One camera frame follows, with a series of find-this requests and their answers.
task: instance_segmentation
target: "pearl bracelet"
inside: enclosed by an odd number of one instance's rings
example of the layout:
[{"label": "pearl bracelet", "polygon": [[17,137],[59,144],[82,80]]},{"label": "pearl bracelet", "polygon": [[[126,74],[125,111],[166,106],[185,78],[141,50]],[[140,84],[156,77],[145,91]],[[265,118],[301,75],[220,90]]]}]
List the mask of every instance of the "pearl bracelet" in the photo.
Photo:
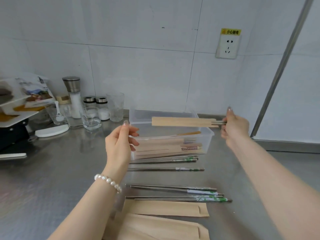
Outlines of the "pearl bracelet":
[{"label": "pearl bracelet", "polygon": [[116,184],[115,181],[112,181],[111,178],[107,177],[107,176],[103,176],[101,174],[97,174],[96,176],[94,176],[94,180],[97,180],[97,179],[102,179],[104,181],[106,181],[107,183],[111,184],[113,187],[115,187],[115,189],[117,190],[117,193],[121,193],[122,191],[122,188]]}]

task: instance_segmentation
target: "yellow warning sticker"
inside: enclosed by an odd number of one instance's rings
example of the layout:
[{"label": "yellow warning sticker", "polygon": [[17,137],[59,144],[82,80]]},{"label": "yellow warning sticker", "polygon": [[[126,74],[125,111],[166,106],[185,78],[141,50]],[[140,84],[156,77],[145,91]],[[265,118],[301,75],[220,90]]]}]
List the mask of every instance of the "yellow warning sticker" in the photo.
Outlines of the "yellow warning sticker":
[{"label": "yellow warning sticker", "polygon": [[241,29],[222,28],[221,35],[240,35]]}]

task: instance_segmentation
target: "pepper grinder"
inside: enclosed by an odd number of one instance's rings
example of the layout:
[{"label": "pepper grinder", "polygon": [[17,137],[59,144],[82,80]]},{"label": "pepper grinder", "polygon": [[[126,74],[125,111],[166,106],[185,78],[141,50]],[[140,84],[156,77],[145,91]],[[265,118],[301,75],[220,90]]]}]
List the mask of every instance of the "pepper grinder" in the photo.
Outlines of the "pepper grinder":
[{"label": "pepper grinder", "polygon": [[81,118],[80,110],[82,109],[81,95],[80,95],[80,77],[66,76],[66,77],[63,77],[62,80],[70,96],[70,100],[72,104],[71,116],[74,119],[80,119]]}]

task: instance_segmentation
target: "food package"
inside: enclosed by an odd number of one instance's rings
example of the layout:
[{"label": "food package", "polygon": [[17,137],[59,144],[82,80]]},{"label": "food package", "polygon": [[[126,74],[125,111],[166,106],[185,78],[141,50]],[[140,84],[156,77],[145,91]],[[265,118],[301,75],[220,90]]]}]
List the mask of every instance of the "food package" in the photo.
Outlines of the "food package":
[{"label": "food package", "polygon": [[30,95],[26,99],[25,108],[40,107],[54,103],[55,98],[45,83],[45,80],[48,80],[46,77],[24,72],[16,80],[22,91],[26,95]]}]

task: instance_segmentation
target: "hand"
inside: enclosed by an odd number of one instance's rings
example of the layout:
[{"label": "hand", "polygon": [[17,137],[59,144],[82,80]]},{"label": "hand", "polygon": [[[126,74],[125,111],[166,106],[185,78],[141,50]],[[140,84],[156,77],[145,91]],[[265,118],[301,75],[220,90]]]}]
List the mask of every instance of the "hand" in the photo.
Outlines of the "hand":
[{"label": "hand", "polygon": [[112,178],[116,183],[120,183],[127,172],[131,151],[135,151],[132,145],[139,145],[134,138],[129,137],[129,135],[139,136],[138,130],[125,120],[123,125],[115,128],[106,137],[107,162],[102,174]]},{"label": "hand", "polygon": [[227,121],[227,123],[221,127],[221,137],[226,139],[228,147],[231,147],[232,142],[237,139],[250,138],[248,134],[249,121],[235,115],[231,107],[228,107],[223,121]]}]

